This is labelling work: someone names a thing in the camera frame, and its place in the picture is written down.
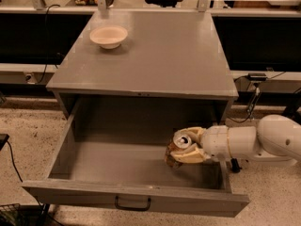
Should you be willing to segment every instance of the open drawer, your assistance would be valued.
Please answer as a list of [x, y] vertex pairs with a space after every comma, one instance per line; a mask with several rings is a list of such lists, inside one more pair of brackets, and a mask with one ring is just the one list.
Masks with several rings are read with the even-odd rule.
[[225, 162], [172, 169], [164, 161], [174, 132], [210, 126], [217, 106], [210, 100], [80, 96], [46, 179], [25, 181], [23, 188], [49, 204], [234, 217], [249, 199], [231, 193]]

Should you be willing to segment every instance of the bowl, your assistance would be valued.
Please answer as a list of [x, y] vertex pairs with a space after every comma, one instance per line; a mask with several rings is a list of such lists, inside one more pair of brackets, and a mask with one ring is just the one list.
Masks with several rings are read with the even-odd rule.
[[128, 31], [117, 25], [100, 26], [90, 33], [90, 39], [99, 44], [103, 49], [115, 49], [128, 36]]

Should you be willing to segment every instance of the black handle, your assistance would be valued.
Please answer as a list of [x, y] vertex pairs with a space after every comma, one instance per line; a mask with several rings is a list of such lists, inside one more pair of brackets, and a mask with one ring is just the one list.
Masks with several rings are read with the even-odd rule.
[[117, 209], [120, 209], [120, 210], [144, 212], [144, 211], [148, 211], [150, 209], [151, 199], [148, 198], [148, 204], [146, 207], [124, 207], [124, 206], [119, 205], [119, 196], [116, 196], [115, 197], [115, 206]]

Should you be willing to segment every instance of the black panel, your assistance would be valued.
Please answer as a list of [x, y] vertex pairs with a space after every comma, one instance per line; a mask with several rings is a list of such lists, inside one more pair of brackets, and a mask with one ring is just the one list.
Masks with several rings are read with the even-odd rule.
[[60, 64], [90, 17], [0, 14], [0, 63]]
[[214, 17], [231, 70], [301, 72], [301, 18]]

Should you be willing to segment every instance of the speckled floor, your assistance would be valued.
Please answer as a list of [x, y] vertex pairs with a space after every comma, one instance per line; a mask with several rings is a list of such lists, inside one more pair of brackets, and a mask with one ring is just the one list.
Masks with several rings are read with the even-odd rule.
[[[255, 117], [280, 113], [258, 107]], [[240, 108], [230, 112], [243, 117]], [[247, 121], [244, 125], [254, 124]], [[15, 164], [22, 178], [38, 180], [52, 156], [66, 120], [55, 100], [8, 100], [0, 107], [0, 133], [9, 134]], [[216, 218], [163, 213], [137, 213], [118, 210], [52, 205], [51, 215], [64, 225], [301, 225], [301, 163], [289, 168], [265, 167], [254, 162], [241, 162], [238, 174], [230, 173], [234, 193], [247, 194], [251, 203], [236, 218]], [[37, 204], [21, 188], [12, 167], [6, 145], [0, 153], [0, 205]], [[47, 219], [46, 225], [57, 225]]]

